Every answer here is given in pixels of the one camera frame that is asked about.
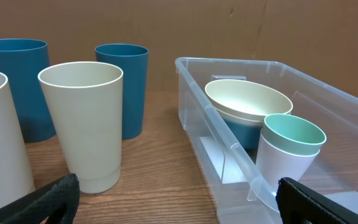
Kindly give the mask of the pink small cup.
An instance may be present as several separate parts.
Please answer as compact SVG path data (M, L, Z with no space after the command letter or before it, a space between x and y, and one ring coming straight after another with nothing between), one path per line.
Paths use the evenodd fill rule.
M320 150L310 156L301 156L285 152L270 144L260 134L256 166L269 186L277 191L281 178L299 180L319 153Z

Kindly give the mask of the cream bowl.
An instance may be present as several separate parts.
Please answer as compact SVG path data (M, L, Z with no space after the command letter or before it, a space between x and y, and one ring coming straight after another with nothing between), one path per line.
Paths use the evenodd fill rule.
M245 119L245 118L240 118L240 117L237 117L234 115L230 115L226 112L219 110L218 108L215 108L215 110L221 115L221 117L223 119L228 120L233 123L242 124L242 125L246 125L246 126L258 126L258 127L262 127L264 124L263 121L255 121L255 120L250 120L250 119Z
M293 103L283 93L255 82L222 79L206 84L212 105L238 118L260 121L274 113L289 114Z

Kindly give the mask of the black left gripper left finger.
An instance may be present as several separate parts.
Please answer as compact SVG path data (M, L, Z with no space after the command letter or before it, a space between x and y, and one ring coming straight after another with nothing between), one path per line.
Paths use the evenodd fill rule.
M79 180L67 174L0 208L0 224L72 224L79 201Z

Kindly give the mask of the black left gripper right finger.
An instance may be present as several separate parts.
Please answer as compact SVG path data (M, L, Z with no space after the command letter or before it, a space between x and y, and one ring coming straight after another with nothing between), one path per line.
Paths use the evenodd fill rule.
M358 214L290 177L278 181L275 199L283 224L358 224Z

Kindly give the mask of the cream bowl front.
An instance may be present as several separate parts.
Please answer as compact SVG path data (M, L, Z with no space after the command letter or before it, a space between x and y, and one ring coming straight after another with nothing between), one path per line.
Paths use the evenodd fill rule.
M260 121L274 113L289 114L293 103L283 93L255 82L222 79L206 84L212 105L238 118Z

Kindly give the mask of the green small cup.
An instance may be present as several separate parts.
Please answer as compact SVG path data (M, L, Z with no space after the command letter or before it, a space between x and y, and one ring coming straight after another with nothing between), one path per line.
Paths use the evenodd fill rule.
M262 136L271 145L300 156L316 154L327 140L324 131L314 123L280 113L264 118Z

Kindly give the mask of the dark blue bowl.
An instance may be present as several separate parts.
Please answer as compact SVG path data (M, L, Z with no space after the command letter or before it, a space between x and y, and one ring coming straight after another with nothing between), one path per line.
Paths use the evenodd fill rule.
M224 122L244 149L258 148L261 126L248 126L226 119Z

